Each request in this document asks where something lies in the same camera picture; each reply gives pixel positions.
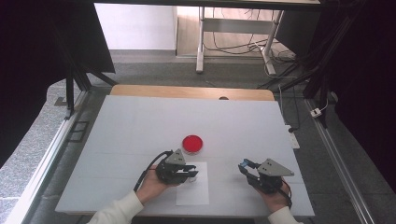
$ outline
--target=floor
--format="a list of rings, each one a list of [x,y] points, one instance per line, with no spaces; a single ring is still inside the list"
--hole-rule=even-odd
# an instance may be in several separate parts
[[[108,74],[119,83],[169,85],[169,86],[196,86],[256,89],[266,83],[269,78],[263,70],[262,60],[252,57],[246,58],[219,58],[205,59],[205,71],[201,75],[195,74],[195,60],[191,57],[193,50],[175,57],[167,52],[158,51],[122,51],[112,50],[111,55],[116,67],[116,75]],[[276,64],[276,71],[283,71],[288,65]],[[299,76],[301,71],[295,71],[291,76]],[[90,77],[92,84],[98,88],[88,92],[88,98],[80,108],[78,122],[87,122],[89,129],[94,124],[97,112],[100,109],[110,88],[98,78]],[[298,128],[294,133],[300,144],[300,149],[294,151],[300,169],[304,176],[311,203],[316,213],[315,217],[298,217],[303,223],[361,223],[345,187],[340,180],[329,153],[326,150],[314,120],[310,117],[306,100],[301,97],[304,83],[276,95],[282,107],[286,123]],[[26,134],[15,154],[0,170],[0,223],[4,223],[16,201],[28,184],[43,154],[50,144],[52,136],[64,119],[65,105],[64,81],[49,88],[48,101],[31,131]],[[367,202],[376,223],[396,223],[396,196],[390,189],[382,175],[376,170],[370,158],[354,139],[350,132],[338,120],[333,111],[336,102],[330,98],[328,106],[328,130],[332,134],[353,180]],[[69,216],[54,212],[54,207],[62,195],[67,179],[73,171],[78,155],[83,149],[87,134],[80,136],[78,126],[69,134],[66,144],[57,158],[57,166],[52,167],[48,178],[35,198],[29,216],[25,223],[85,223],[90,216]],[[267,223],[264,219],[190,219],[168,218],[161,219],[161,223]],[[139,217],[134,223],[159,223],[158,218]]]

